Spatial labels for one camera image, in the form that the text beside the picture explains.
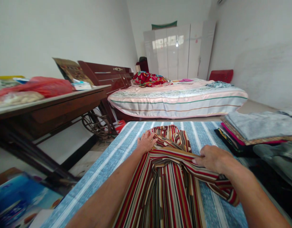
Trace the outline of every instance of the floor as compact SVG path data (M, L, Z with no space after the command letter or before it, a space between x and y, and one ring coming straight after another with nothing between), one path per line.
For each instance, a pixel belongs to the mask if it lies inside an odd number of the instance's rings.
M276 109L268 107L263 104L248 100L239 110L239 113L252 113L252 112L264 112L264 111L276 111ZM195 117L187 119L175 119L174 122L180 121L220 121L220 116L213 117ZM105 149L110 145L113 139L97 142L86 155L80 159L71 169L70 173L74 176L82 177L93 165L93 163L100 157Z

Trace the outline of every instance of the plastic bag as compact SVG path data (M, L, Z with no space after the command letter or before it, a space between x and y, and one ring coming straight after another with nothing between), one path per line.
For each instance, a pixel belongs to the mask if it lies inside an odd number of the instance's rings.
M72 92L72 85L68 80L65 79L33 77L26 84L0 90L0 97L10 92L25 91L38 92L44 97L48 98Z
M38 92L10 92L0 97L0 108L31 103L43 99L44 96Z

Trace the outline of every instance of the wardrobe door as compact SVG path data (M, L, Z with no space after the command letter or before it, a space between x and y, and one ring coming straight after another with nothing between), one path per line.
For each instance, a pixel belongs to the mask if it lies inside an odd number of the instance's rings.
M168 78L167 34L166 29L155 30L156 53L159 75Z
M178 26L178 79L188 76L190 25Z
M155 32L154 31L144 32L144 42L149 73L159 74Z
M202 45L200 50L201 62L198 78L207 80L216 21L204 21L202 29Z
M190 45L189 45L189 62L188 78L198 78L200 66L200 51L202 42L203 22L193 23L190 26Z
M167 28L168 79L178 79L178 28Z

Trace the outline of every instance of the striped shirt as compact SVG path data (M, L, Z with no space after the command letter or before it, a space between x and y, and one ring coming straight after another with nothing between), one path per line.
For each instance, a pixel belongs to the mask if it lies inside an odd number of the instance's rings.
M205 227L199 181L236 206L237 194L225 176L192 163L197 155L185 131L155 127L158 138L131 180L114 227Z

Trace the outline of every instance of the blue box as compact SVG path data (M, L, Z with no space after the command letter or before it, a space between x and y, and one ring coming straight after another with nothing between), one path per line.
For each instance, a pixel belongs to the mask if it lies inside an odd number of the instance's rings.
M62 198L22 173L0 185L0 227L29 227L40 210L55 208Z

